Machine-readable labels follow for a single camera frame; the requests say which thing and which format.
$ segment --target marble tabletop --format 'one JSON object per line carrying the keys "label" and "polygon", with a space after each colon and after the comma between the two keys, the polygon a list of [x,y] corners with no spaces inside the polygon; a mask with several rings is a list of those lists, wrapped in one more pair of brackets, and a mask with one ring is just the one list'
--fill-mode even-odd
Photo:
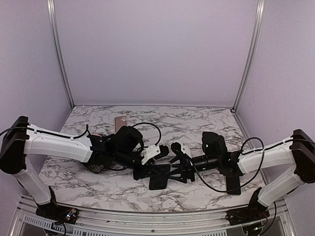
{"label": "marble tabletop", "polygon": [[[202,155],[203,131],[223,135],[228,150],[239,149],[244,137],[228,109],[208,107],[165,106],[83,106],[75,107],[62,132],[78,135],[89,124],[92,133],[114,133],[114,118],[126,116],[128,125],[139,122],[156,124],[162,132],[160,144],[185,143],[192,156]],[[146,145],[158,139],[158,132],[147,125],[137,127]],[[217,170],[201,172],[214,188],[225,190],[225,177]],[[241,177],[241,183],[253,174]],[[174,180],[164,190],[149,190],[149,179],[133,180],[132,171],[103,170],[90,172],[81,163],[63,158],[47,157],[40,172],[43,181],[52,186],[58,202],[82,207],[143,212],[177,212],[215,209],[247,204],[253,191],[264,186],[259,174],[254,181],[242,188],[240,196],[215,192],[196,176],[187,184]]]}

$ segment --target wall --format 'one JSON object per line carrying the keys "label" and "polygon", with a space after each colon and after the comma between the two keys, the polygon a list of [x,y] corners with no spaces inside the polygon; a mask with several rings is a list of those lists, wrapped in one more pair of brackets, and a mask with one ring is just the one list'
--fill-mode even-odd
{"label": "wall", "polygon": [[231,107],[256,0],[56,0],[76,105]]}
{"label": "wall", "polygon": [[[315,140],[315,1],[267,0],[249,82],[238,110],[266,144],[302,128]],[[285,167],[266,170],[274,179]],[[285,200],[298,236],[313,236],[315,184]]]}
{"label": "wall", "polygon": [[[46,1],[0,1],[0,130],[20,115],[59,130],[70,112],[58,69]],[[37,171],[43,157],[31,159]],[[7,235],[22,188],[0,172],[0,235]]]}

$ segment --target marble table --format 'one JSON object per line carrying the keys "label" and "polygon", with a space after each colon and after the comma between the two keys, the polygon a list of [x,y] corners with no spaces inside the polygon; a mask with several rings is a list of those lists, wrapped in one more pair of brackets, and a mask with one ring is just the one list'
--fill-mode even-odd
{"label": "marble table", "polygon": [[[203,131],[223,135],[229,150],[239,149],[244,137],[228,109],[208,107],[165,106],[85,106],[75,107],[62,132],[78,135],[89,124],[92,133],[114,133],[114,118],[127,116],[128,125],[151,122],[160,127],[160,144],[170,147],[173,142],[185,143],[192,156],[202,155]],[[153,144],[158,132],[151,126],[137,127],[144,136],[145,144]],[[225,190],[225,178],[217,170],[201,175],[216,189]],[[241,177],[241,183],[253,174]],[[254,181],[242,188],[240,196],[217,193],[196,176],[187,184],[174,180],[164,190],[149,190],[149,179],[133,180],[132,171],[114,172],[103,170],[90,172],[81,163],[55,157],[47,157],[40,172],[43,181],[52,186],[57,201],[82,207],[140,212],[197,211],[247,204],[253,191],[264,186],[259,174]]]}

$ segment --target smartphone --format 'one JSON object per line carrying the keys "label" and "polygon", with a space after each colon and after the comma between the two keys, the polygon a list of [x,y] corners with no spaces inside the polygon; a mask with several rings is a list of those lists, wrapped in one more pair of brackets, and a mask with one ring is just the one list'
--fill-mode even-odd
{"label": "smartphone", "polygon": [[115,125],[115,133],[117,133],[117,131],[118,131],[121,127],[127,126],[127,117],[126,117],[126,116],[115,117],[114,125]]}

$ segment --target purple wall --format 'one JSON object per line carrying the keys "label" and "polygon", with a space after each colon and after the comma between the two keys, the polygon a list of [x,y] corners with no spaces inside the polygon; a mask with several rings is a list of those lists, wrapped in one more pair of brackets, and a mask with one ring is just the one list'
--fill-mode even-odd
{"label": "purple wall", "polygon": [[56,0],[76,104],[231,107],[255,0]]}
{"label": "purple wall", "polygon": [[[315,1],[268,0],[249,82],[238,111],[247,132],[266,144],[302,128],[315,140]],[[274,179],[285,167],[266,170]],[[315,231],[315,184],[285,200],[297,235]]]}
{"label": "purple wall", "polygon": [[[0,130],[25,115],[59,130],[70,112],[48,21],[46,1],[0,1]],[[40,170],[43,157],[31,158]],[[0,171],[0,232],[6,235],[22,188]]]}

